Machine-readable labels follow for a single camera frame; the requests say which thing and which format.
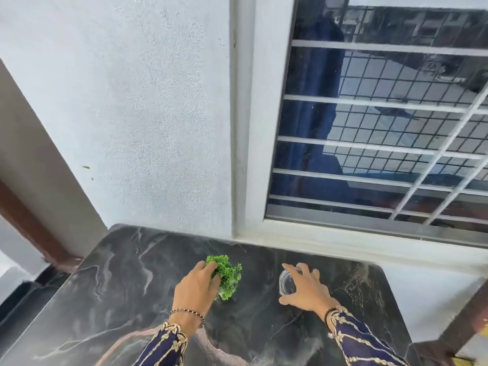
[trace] white window frame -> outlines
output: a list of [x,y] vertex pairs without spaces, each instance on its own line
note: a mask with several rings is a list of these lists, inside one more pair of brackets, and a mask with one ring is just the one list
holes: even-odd
[[[295,0],[256,0],[247,172],[241,172],[241,167],[235,172],[236,186],[242,189],[235,190],[235,239],[359,261],[413,264],[488,276],[486,248],[264,218],[294,4]],[[238,91],[241,81],[238,73]],[[244,121],[239,110],[238,97],[237,130]],[[246,158],[239,151],[242,146],[237,149],[238,162]]]

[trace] beaded bracelet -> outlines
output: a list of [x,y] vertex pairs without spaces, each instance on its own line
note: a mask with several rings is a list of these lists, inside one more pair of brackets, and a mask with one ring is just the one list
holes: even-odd
[[198,316],[200,317],[200,320],[202,320],[202,323],[200,324],[199,327],[202,327],[204,324],[205,324],[205,319],[204,317],[202,316],[202,314],[198,313],[198,312],[195,312],[195,311],[192,311],[191,309],[186,309],[186,308],[176,308],[176,309],[172,309],[171,312],[169,313],[169,315],[171,316],[173,313],[175,312],[188,312],[188,313],[191,313],[195,316]]

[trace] person's left hand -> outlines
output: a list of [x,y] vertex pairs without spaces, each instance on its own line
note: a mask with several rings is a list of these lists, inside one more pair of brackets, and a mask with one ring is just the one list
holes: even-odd
[[[217,262],[206,264],[200,261],[175,288],[172,309],[185,308],[200,313],[203,317],[212,305],[220,286],[220,276],[210,279],[217,268]],[[200,318],[188,312],[173,313],[170,324],[180,324],[181,330],[190,338],[200,326]]]

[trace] window bar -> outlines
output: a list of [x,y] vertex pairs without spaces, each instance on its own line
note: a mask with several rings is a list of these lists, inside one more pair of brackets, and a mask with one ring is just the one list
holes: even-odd
[[395,53],[420,53],[420,54],[439,54],[439,55],[466,55],[466,56],[488,56],[488,50],[484,49],[464,49],[455,47],[434,47],[434,46],[414,46],[414,45],[383,45],[380,43],[362,42],[337,42],[337,41],[314,41],[294,39],[291,41],[292,47],[315,47],[323,49],[346,49],[363,51],[390,51]]
[[[448,112],[464,114],[469,110],[469,107],[463,106],[448,106],[448,105],[429,105],[429,104],[409,104],[397,101],[379,101],[379,100],[362,100],[349,98],[326,98],[323,96],[305,96],[305,95],[290,95],[283,96],[284,100],[296,101],[310,101],[310,102],[324,102],[331,104],[346,104],[346,105],[362,105],[362,106],[380,106],[382,108],[400,108],[410,110],[424,110],[427,112]],[[488,109],[476,109],[473,114],[488,115]]]
[[488,164],[488,155],[485,155],[484,159],[479,162],[479,164],[473,168],[466,177],[456,186],[454,190],[444,199],[444,201],[432,212],[429,218],[427,218],[423,224],[431,224],[438,215],[442,213],[444,209],[465,189],[465,187],[476,177],[476,175]]
[[[287,201],[287,202],[318,204],[318,205],[326,205],[326,206],[331,206],[331,207],[360,209],[360,210],[366,210],[366,211],[371,211],[371,212],[384,212],[384,213],[393,212],[393,209],[391,209],[391,208],[372,207],[369,205],[359,205],[359,204],[349,204],[349,203],[339,203],[339,202],[329,202],[329,201],[322,201],[322,200],[317,200],[317,199],[307,199],[304,197],[296,197],[296,196],[270,195],[269,198],[270,199],[276,199],[276,200],[283,200],[283,201]],[[429,213],[415,212],[415,211],[402,211],[401,214],[406,215],[406,216],[416,216],[416,217],[426,217],[426,218],[428,216],[430,216]],[[441,215],[441,216],[439,216],[439,218],[442,220],[446,220],[446,221],[460,221],[460,222],[488,224],[487,220],[480,220],[478,218],[471,218],[471,217]]]
[[[366,178],[366,177],[357,177],[357,176],[349,176],[349,175],[334,175],[331,173],[295,171],[292,169],[283,169],[283,168],[273,168],[273,173],[280,173],[280,174],[284,174],[284,175],[293,175],[293,176],[341,179],[344,181],[360,182],[363,184],[399,186],[399,187],[405,187],[405,188],[411,188],[413,186],[413,184],[411,182],[404,182],[404,181],[393,181],[393,180],[389,180],[389,179]],[[447,186],[428,185],[428,184],[421,184],[421,185],[419,185],[418,188],[422,189],[422,190],[445,191],[448,193],[450,193],[453,190],[451,187],[447,187]],[[485,190],[465,189],[461,192],[463,194],[469,194],[469,195],[488,196],[488,191],[485,191]]]
[[474,99],[473,104],[469,107],[466,113],[463,114],[459,122],[456,126],[452,129],[449,136],[444,140],[439,150],[437,150],[436,155],[430,160],[429,165],[424,169],[424,171],[419,175],[415,183],[412,185],[410,190],[407,191],[406,195],[403,197],[402,201],[397,205],[395,211],[390,215],[389,220],[394,220],[398,213],[402,210],[408,200],[412,197],[415,191],[419,188],[422,184],[424,179],[427,177],[429,172],[434,168],[436,163],[441,159],[441,157],[445,154],[448,147],[452,144],[454,139],[457,135],[459,135],[460,131],[463,129],[467,121],[473,116],[474,112],[478,107],[483,103],[486,96],[488,95],[488,82],[483,87],[483,90],[478,94],[478,96]]
[[[366,144],[363,142],[305,139],[305,138],[296,138],[291,136],[278,136],[277,140],[286,141],[286,142],[301,142],[304,144],[314,144],[314,145],[324,145],[324,146],[329,145],[329,146],[338,146],[338,147],[345,147],[345,148],[391,151],[396,153],[408,153],[408,154],[419,154],[419,155],[430,155],[430,156],[433,156],[437,153],[437,150],[432,150],[432,149],[409,148],[409,147],[394,146],[394,145],[374,145],[374,144]],[[444,153],[444,157],[462,158],[462,159],[483,159],[485,156],[483,154],[447,151]]]

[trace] person's right hand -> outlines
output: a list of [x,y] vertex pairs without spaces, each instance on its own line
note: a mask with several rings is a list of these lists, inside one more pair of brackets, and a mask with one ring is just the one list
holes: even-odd
[[283,263],[283,268],[289,271],[297,291],[281,296],[280,303],[313,311],[322,321],[325,321],[327,311],[339,306],[339,302],[330,296],[327,286],[320,283],[319,270],[314,269],[310,273],[310,269],[304,263],[297,264],[297,267],[302,270],[302,274],[293,265]]

